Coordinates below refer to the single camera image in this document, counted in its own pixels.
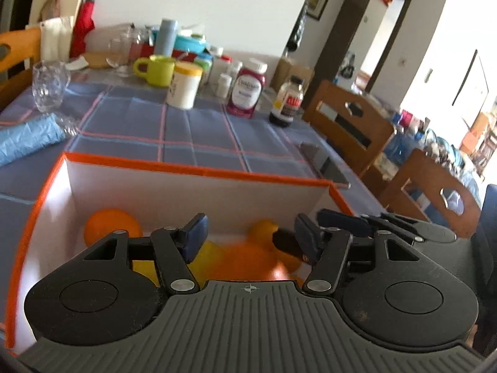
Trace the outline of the white canister yellow lid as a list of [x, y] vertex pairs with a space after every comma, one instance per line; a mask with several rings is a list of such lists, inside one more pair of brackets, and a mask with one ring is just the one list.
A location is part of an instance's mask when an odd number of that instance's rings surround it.
[[192, 62], [175, 63], [166, 104], [182, 110], [192, 109], [202, 73], [202, 68]]

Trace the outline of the orange cardboard box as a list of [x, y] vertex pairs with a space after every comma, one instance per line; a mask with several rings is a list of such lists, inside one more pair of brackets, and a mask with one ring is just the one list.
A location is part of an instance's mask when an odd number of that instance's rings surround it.
[[30, 288], [113, 231], [136, 240], [205, 214], [208, 236], [192, 265], [195, 279], [302, 279], [308, 268], [277, 249], [271, 234], [323, 207], [351, 213], [337, 186], [314, 176], [65, 153], [22, 225], [7, 292], [6, 345], [19, 353], [34, 342], [24, 312]]

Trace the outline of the yellow-green mug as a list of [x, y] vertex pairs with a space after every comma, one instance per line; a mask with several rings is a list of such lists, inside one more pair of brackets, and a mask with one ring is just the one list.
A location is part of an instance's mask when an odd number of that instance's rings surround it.
[[140, 57], [133, 64], [133, 72], [137, 77], [146, 80], [149, 85], [168, 88], [174, 72], [176, 60], [173, 57], [151, 55]]

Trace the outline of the green lid white bottle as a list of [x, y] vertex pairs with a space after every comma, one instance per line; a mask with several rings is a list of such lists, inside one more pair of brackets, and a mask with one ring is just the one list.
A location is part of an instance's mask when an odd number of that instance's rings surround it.
[[194, 64], [198, 65], [202, 69], [202, 75], [200, 79], [200, 86], [206, 85], [210, 72], [212, 70], [213, 58], [212, 55], [205, 52], [200, 52], [194, 58]]

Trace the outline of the clear wine glass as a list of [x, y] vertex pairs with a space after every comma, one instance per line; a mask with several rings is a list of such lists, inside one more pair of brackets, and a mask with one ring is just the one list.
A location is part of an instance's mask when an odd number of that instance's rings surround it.
[[106, 62], [120, 77], [131, 76], [130, 50], [135, 41], [134, 36], [133, 31], [127, 30], [109, 42]]

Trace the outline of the purple Centrum vitamin bottle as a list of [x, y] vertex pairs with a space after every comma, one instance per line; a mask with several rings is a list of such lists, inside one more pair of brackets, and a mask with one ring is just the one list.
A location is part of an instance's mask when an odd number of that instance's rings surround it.
[[227, 112], [231, 115], [250, 119], [266, 82], [268, 65], [255, 58], [250, 58], [242, 66], [233, 84], [227, 103]]

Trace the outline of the teal plastic container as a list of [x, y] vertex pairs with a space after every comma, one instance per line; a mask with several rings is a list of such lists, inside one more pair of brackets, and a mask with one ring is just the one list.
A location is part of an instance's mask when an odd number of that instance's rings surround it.
[[190, 53], [197, 54], [204, 51], [206, 49], [206, 46], [207, 42], [205, 39], [177, 35], [173, 51], [189, 51]]

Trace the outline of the cardboard box against wall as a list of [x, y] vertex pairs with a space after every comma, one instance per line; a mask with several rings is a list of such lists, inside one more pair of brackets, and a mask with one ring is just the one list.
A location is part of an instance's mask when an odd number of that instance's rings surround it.
[[296, 62], [290, 57], [281, 57], [274, 76], [271, 79], [270, 87], [278, 92], [282, 84], [289, 81], [293, 76], [303, 80], [303, 92], [305, 93], [314, 76], [314, 70], [311, 67], [306, 67]]

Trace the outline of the large orange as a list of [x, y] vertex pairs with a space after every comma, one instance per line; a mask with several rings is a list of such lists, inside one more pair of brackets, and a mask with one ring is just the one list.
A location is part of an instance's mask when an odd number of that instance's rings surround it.
[[242, 242], [221, 249], [221, 257], [209, 267], [207, 279], [279, 281], [289, 280], [290, 274], [273, 252], [251, 242]]

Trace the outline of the blue plaid tablecloth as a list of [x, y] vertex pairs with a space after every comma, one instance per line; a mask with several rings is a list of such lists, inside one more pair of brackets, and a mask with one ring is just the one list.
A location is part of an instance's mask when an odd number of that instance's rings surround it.
[[1, 168], [1, 326], [8, 346], [30, 338], [25, 297], [30, 288], [82, 252], [93, 213], [124, 210], [144, 233], [208, 218], [208, 237], [242, 241], [257, 221], [292, 228], [296, 216], [323, 207], [377, 216], [383, 209], [355, 173], [341, 189], [317, 179], [300, 152], [324, 140], [297, 120], [286, 129], [258, 112], [227, 113], [219, 100], [196, 96], [176, 109], [166, 91], [71, 83], [60, 113], [77, 133]]

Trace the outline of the folded blue cloth roll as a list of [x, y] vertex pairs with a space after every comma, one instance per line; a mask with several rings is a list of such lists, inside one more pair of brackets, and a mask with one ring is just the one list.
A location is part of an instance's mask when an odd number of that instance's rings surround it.
[[58, 113], [27, 120], [1, 129], [1, 166], [77, 135], [77, 122]]

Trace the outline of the yellow lemon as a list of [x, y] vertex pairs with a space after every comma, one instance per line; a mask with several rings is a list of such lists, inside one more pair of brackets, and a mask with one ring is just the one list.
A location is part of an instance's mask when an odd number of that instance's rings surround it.
[[223, 256], [223, 248], [211, 241], [205, 241], [194, 261], [188, 264], [188, 268], [199, 286], [205, 285], [209, 279], [210, 272]]
[[132, 270], [147, 277], [156, 287], [160, 287], [155, 262], [153, 260], [132, 260]]

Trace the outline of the brown wooden chair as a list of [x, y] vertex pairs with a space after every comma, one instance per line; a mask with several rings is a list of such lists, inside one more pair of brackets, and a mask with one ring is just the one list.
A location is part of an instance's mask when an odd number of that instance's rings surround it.
[[[429, 218], [420, 205], [408, 195], [406, 188], [415, 187], [442, 214], [450, 229], [460, 238], [476, 233], [481, 210], [471, 192], [425, 152], [415, 149], [407, 161], [378, 196], [381, 205], [394, 213], [427, 221]], [[463, 202], [462, 214], [448, 208], [442, 192], [445, 189], [458, 193]]]
[[361, 95], [323, 80], [303, 120], [324, 136], [358, 177], [363, 177], [393, 137], [393, 125]]

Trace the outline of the dark brown medicine bottle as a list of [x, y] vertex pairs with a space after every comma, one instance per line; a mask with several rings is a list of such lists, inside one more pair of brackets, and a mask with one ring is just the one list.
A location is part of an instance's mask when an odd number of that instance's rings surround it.
[[288, 127], [303, 102], [303, 80], [292, 75], [288, 81], [280, 86], [273, 102], [269, 121], [279, 127]]

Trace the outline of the orange wooden chair left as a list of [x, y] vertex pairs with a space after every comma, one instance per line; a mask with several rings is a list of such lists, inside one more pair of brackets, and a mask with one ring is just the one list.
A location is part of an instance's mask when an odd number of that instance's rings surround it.
[[8, 73], [13, 68], [29, 61], [29, 68], [1, 82], [1, 110], [5, 110], [33, 80], [32, 66], [40, 61], [40, 28], [8, 31], [1, 34], [1, 47], [7, 48], [7, 54], [1, 59], [1, 73]]

